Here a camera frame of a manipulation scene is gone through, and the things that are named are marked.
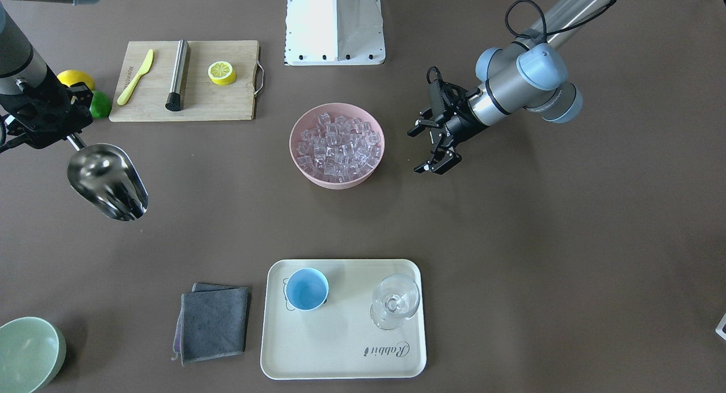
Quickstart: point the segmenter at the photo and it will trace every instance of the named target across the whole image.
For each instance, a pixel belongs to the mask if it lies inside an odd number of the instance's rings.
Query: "folded gray towel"
[[[197,282],[181,296],[174,352],[181,364],[244,352],[249,288]]]

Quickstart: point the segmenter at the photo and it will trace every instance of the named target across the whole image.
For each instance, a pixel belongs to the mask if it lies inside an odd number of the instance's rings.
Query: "metal ice scoop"
[[[77,134],[67,139],[78,151],[68,163],[73,189],[111,219],[127,222],[142,217],[149,195],[129,156],[114,145],[86,147]]]

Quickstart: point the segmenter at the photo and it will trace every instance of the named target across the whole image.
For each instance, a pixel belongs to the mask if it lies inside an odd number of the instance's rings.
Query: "light green bowl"
[[[0,391],[31,393],[57,375],[65,359],[65,338],[52,323],[34,316],[0,327]]]

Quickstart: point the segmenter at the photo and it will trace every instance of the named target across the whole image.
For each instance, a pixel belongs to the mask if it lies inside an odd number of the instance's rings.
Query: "brown table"
[[[46,391],[724,391],[726,7],[620,0],[560,50],[585,96],[576,121],[518,112],[461,145],[445,176],[414,174],[429,144],[405,132],[426,69],[475,86],[480,52],[512,39],[512,1],[382,0],[386,63],[350,68],[283,66],[285,0],[3,2],[51,68],[107,94],[132,40],[259,40],[267,70],[255,121],[83,132],[132,157],[150,195],[137,222],[68,186],[70,145],[0,157],[0,323],[36,315],[64,332]],[[518,29],[536,18],[519,9]],[[287,150],[298,117],[336,101],[386,132],[378,171],[348,191],[308,182]],[[275,261],[399,257],[423,274],[419,377],[265,377]],[[252,286],[241,356],[170,360],[195,281]]]

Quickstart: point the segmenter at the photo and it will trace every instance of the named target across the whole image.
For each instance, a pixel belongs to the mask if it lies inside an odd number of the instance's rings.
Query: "blue cup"
[[[314,268],[302,268],[290,275],[285,298],[301,311],[311,311],[323,305],[329,291],[327,278]]]

